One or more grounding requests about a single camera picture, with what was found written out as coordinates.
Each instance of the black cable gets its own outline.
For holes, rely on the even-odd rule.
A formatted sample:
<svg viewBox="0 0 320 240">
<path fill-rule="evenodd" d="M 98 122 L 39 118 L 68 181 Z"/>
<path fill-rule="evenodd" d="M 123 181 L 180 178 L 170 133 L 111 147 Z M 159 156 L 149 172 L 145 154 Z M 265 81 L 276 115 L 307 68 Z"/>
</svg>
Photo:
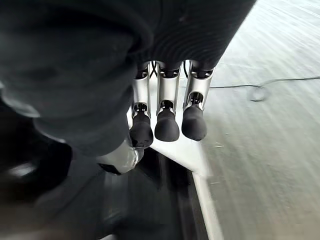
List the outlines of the black cable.
<svg viewBox="0 0 320 240">
<path fill-rule="evenodd" d="M 150 73 L 150 78 L 152 77 L 153 74 L 155 74 L 155 76 L 158 77 L 157 69 L 156 69 L 156 66 L 157 66 L 156 61 L 151 61 L 151 66 L 152 66 L 152 71 Z"/>
<path fill-rule="evenodd" d="M 187 72 L 187 68 L 186 68 L 186 60 L 183 61 L 183 71 L 184 71 L 185 77 L 188 78 L 188 72 Z"/>
<path fill-rule="evenodd" d="M 186 69 L 186 61 L 183 61 L 183 70 L 186 78 L 188 78 L 188 73 Z M 284 81 L 307 81 L 307 80 L 318 80 L 320 79 L 320 76 L 313 76 L 313 77 L 304 77 L 304 78 L 283 78 L 283 79 L 271 79 L 262 82 L 260 85 L 254 85 L 254 84 L 241 84 L 241 85 L 230 85 L 230 86 L 210 86 L 210 89 L 234 89 L 234 88 L 242 88 L 242 87 L 252 87 L 254 88 L 251 92 L 248 94 L 248 99 L 252 102 L 263 102 L 265 101 L 270 95 L 271 92 L 268 90 L 268 88 L 265 87 L 265 85 L 273 84 L 275 82 L 284 82 Z M 255 94 L 258 90 L 263 90 L 263 94 L 261 97 L 255 97 Z"/>
</svg>

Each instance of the robotic hand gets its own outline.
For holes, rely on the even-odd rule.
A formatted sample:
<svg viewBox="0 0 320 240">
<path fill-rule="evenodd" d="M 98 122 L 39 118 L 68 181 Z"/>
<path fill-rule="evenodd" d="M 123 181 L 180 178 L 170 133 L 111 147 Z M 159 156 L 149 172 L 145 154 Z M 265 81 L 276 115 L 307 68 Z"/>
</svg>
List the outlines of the robotic hand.
<svg viewBox="0 0 320 240">
<path fill-rule="evenodd" d="M 3 101 L 43 135 L 133 169 L 154 136 L 178 140 L 181 63 L 190 60 L 182 133 L 201 141 L 214 68 L 255 0 L 3 0 Z M 157 124 L 150 126 L 149 64 L 157 62 Z M 127 111 L 131 107 L 131 129 Z"/>
</svg>

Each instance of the dark cloth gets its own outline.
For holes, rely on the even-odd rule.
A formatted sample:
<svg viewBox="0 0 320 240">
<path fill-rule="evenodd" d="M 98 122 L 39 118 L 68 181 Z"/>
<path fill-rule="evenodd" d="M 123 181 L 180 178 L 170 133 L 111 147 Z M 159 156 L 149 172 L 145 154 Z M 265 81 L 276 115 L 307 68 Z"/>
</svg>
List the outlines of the dark cloth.
<svg viewBox="0 0 320 240">
<path fill-rule="evenodd" d="M 2 0 L 0 80 L 82 154 L 128 134 L 137 64 L 215 66 L 255 0 Z"/>
</svg>

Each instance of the black fingertip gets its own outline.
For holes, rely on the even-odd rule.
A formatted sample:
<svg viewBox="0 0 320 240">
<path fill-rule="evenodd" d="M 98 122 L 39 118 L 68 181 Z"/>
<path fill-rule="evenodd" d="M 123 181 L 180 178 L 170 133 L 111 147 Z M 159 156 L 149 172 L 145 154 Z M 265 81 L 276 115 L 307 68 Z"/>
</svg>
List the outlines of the black fingertip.
<svg viewBox="0 0 320 240">
<path fill-rule="evenodd" d="M 154 134 L 150 126 L 150 118 L 144 112 L 138 112 L 133 118 L 130 137 L 134 148 L 148 148 L 154 141 Z"/>
<path fill-rule="evenodd" d="M 169 109 L 164 109 L 158 114 L 154 136 L 163 142 L 174 142 L 179 139 L 179 135 L 180 131 L 176 123 L 176 116 Z"/>
<path fill-rule="evenodd" d="M 197 142 L 207 135 L 204 113 L 197 105 L 194 104 L 183 112 L 181 131 L 184 136 Z"/>
</svg>

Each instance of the gray concrete floor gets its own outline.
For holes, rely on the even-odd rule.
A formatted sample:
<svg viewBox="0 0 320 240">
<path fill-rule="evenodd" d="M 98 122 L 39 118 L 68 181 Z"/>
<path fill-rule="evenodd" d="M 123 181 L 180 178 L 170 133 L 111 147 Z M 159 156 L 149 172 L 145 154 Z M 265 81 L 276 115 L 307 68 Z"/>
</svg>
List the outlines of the gray concrete floor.
<svg viewBox="0 0 320 240">
<path fill-rule="evenodd" d="M 212 86 L 320 75 L 320 1 L 259 0 Z M 264 102 L 211 89 L 203 149 L 225 240 L 320 237 L 320 80 L 278 82 Z"/>
</svg>

